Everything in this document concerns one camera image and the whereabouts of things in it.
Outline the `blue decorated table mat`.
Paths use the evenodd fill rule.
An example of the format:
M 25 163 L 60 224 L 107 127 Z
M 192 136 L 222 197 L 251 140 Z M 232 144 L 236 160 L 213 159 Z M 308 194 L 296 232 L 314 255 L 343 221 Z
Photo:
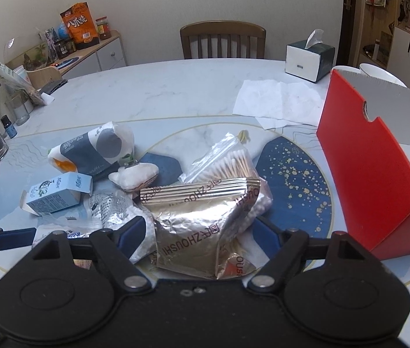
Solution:
M 345 229 L 345 221 L 327 160 L 311 126 L 264 130 L 254 124 L 211 120 L 204 124 L 183 120 L 134 122 L 135 154 L 141 163 L 158 167 L 151 187 L 179 183 L 190 174 L 192 164 L 209 153 L 227 134 L 245 138 L 245 148 L 259 176 L 267 181 L 272 206 L 265 217 L 281 229 L 295 227 L 314 237 L 326 237 Z M 21 194 L 33 185 L 57 176 L 48 159 L 56 145 L 82 134 L 69 129 L 16 136 L 0 161 L 0 228 L 78 227 L 93 211 L 88 202 L 42 218 L 21 209 Z

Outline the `light blue small carton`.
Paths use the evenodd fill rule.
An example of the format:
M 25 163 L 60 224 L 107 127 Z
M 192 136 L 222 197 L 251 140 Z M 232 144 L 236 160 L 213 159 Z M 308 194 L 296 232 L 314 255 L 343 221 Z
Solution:
M 91 195 L 93 180 L 90 175 L 67 172 L 33 185 L 20 198 L 20 209 L 42 216 L 76 206 L 81 196 Z

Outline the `gold foil snack bag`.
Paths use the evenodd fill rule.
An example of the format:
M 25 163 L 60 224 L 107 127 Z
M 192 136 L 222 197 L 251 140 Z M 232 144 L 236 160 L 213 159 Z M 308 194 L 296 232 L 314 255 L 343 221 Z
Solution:
M 256 271 L 238 230 L 259 193 L 257 177 L 143 189 L 140 201 L 154 219 L 156 266 L 209 280 Z

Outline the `white ceramic bowl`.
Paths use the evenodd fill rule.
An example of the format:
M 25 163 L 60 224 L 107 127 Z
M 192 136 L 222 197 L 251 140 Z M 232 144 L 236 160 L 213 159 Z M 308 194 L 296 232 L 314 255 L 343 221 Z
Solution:
M 370 76 L 370 77 L 373 77 L 373 78 L 376 78 L 376 79 L 381 79 L 381 80 L 387 81 L 389 83 L 394 83 L 394 84 L 402 86 L 402 87 L 406 87 L 406 84 L 403 83 L 403 81 L 400 80 L 398 77 L 396 77 L 395 75 L 391 74 L 387 70 L 385 70 L 381 67 L 378 67 L 374 64 L 361 63 L 359 65 L 359 68 L 360 68 L 361 72 L 364 73 L 367 76 Z

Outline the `green white tissue box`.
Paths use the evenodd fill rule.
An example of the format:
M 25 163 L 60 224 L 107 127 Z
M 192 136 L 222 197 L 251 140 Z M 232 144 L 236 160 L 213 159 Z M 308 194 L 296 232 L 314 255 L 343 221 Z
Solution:
M 323 34 L 315 29 L 307 39 L 287 45 L 286 73 L 317 83 L 332 70 L 335 48 L 323 42 Z

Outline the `orange snack bag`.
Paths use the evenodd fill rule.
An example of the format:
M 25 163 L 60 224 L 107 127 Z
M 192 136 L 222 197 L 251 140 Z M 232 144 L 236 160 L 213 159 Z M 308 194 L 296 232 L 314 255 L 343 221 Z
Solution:
M 100 37 L 87 2 L 78 2 L 72 5 L 60 13 L 60 17 L 77 50 L 83 50 L 100 43 Z

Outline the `silver printed foil packet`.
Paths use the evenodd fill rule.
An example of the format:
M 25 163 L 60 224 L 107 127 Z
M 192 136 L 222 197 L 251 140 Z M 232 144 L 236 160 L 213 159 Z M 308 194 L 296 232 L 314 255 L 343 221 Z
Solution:
M 84 198 L 84 206 L 93 220 L 99 220 L 102 228 L 118 230 L 135 217 L 146 223 L 145 237 L 129 260 L 137 263 L 156 250 L 154 219 L 144 206 L 138 206 L 131 194 L 122 190 L 102 190 Z

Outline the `grey white tissue pack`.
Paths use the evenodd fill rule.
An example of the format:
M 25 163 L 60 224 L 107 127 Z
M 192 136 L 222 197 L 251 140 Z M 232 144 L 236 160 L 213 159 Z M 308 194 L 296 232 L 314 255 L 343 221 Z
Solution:
M 53 147 L 48 161 L 63 173 L 94 177 L 114 164 L 129 164 L 134 152 L 133 131 L 128 126 L 108 122 Z

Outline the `wooden dining chair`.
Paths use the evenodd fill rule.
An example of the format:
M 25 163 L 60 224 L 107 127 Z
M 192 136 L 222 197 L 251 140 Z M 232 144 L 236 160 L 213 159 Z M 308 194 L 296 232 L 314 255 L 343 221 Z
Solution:
M 183 26 L 180 41 L 186 60 L 264 59 L 266 29 L 244 21 L 201 21 Z

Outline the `white paper sheet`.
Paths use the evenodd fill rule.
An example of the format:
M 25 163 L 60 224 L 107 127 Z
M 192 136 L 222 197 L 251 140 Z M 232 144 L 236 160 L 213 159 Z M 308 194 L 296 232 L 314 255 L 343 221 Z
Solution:
M 305 83 L 276 80 L 243 82 L 233 113 L 256 118 L 265 130 L 287 125 L 317 126 L 324 99 Z

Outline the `white tooth plush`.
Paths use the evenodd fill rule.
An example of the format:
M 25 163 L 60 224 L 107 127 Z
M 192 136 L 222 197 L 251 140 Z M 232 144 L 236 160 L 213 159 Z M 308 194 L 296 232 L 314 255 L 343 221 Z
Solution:
M 108 175 L 108 178 L 120 189 L 132 193 L 146 188 L 157 177 L 159 168 L 155 164 L 138 163 L 133 166 L 120 167 L 116 172 Z

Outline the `red lid jar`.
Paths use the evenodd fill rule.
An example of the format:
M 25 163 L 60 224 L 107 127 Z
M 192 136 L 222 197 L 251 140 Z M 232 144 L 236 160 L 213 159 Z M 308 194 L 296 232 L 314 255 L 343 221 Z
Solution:
M 97 31 L 101 40 L 106 40 L 111 37 L 111 29 L 108 23 L 107 16 L 95 19 Z

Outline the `white plates stack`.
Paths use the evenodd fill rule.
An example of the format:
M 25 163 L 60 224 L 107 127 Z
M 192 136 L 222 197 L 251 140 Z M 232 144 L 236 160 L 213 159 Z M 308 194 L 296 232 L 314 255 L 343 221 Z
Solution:
M 337 72 L 340 75 L 347 74 L 362 74 L 362 71 L 359 68 L 347 66 L 347 65 L 336 65 L 332 68 L 332 72 Z

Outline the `red white cardboard box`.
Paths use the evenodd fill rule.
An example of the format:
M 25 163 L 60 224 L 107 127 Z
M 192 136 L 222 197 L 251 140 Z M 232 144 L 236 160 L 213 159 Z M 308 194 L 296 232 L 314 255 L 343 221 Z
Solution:
M 410 255 L 410 89 L 332 71 L 317 138 L 348 233 L 379 259 Z

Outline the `cotton swab bag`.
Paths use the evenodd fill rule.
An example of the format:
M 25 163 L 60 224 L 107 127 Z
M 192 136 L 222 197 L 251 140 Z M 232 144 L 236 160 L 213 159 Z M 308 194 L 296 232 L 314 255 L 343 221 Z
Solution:
M 241 222 L 239 235 L 250 227 L 256 217 L 270 209 L 273 198 L 267 180 L 258 175 L 250 153 L 238 137 L 226 134 L 204 157 L 196 160 L 179 180 L 181 183 L 196 183 L 238 177 L 258 177 L 260 180 L 260 193 L 254 206 Z

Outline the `small blue bottle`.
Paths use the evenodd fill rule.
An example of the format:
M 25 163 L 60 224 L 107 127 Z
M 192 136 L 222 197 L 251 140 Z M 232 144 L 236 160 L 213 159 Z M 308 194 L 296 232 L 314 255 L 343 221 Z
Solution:
M 15 125 L 10 121 L 9 117 L 7 115 L 3 115 L 0 120 L 3 124 L 4 130 L 7 133 L 7 136 L 9 138 L 16 137 L 18 134 L 18 131 L 16 130 Z

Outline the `white sideboard cabinet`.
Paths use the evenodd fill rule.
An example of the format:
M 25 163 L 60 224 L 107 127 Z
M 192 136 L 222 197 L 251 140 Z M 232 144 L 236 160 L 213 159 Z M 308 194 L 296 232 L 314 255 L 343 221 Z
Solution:
M 62 61 L 36 71 L 28 71 L 27 74 L 33 85 L 42 86 L 50 81 L 74 79 L 126 65 L 122 37 L 118 31 L 112 30 L 111 37 L 101 40 L 99 44 L 78 50 Z

